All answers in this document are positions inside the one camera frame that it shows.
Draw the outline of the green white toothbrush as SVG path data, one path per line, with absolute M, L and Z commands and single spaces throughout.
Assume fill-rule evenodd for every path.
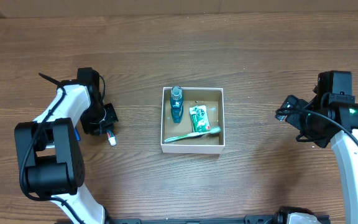
M 203 132 L 193 132 L 193 133 L 189 133 L 186 135 L 182 135 L 182 136 L 175 136 L 175 137 L 170 137 L 164 140 L 164 143 L 169 143 L 169 142 L 175 142 L 175 141 L 179 141 L 182 139 L 188 139 L 188 138 L 196 138 L 196 137 L 201 137 L 205 134 L 219 134 L 221 132 L 221 128 L 219 126 L 213 127 L 208 131 L 203 131 Z

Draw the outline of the green white soap packet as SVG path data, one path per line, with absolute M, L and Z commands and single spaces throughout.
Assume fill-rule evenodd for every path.
M 189 108 L 193 132 L 207 132 L 211 129 L 206 105 Z

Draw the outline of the teal toothpaste tube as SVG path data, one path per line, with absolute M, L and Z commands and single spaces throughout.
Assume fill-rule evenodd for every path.
M 111 146 L 115 146 L 116 145 L 116 137 L 115 135 L 113 134 L 112 131 L 110 130 L 107 130 L 107 137 L 108 137 L 108 141 L 110 143 Z

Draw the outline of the blue disposable razor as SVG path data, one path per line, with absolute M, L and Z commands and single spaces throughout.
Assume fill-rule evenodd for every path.
M 80 134 L 79 134 L 79 132 L 78 132 L 78 129 L 77 129 L 77 128 L 75 128 L 74 130 L 75 130 L 76 140 L 77 140 L 77 141 L 80 141 L 80 140 L 81 140 L 81 138 L 80 138 Z

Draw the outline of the blue mouthwash bottle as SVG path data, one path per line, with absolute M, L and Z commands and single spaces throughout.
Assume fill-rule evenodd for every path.
M 180 86 L 174 86 L 170 91 L 171 116 L 174 123 L 180 123 L 184 109 L 183 90 Z

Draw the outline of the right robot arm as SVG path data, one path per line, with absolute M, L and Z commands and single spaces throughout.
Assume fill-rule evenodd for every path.
M 358 223 L 358 103 L 352 73 L 322 72 L 313 91 L 309 102 L 288 95 L 275 117 L 299 130 L 298 142 L 331 147 L 341 176 L 345 222 Z

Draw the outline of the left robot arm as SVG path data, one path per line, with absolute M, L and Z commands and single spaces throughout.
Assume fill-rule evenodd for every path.
M 85 185 L 76 131 L 81 124 L 85 134 L 106 135 L 116 145 L 118 118 L 113 105 L 104 103 L 104 78 L 91 67 L 79 68 L 72 80 L 42 78 L 57 86 L 56 97 L 41 115 L 14 129 L 21 191 L 33 201 L 56 204 L 72 223 L 112 223 Z

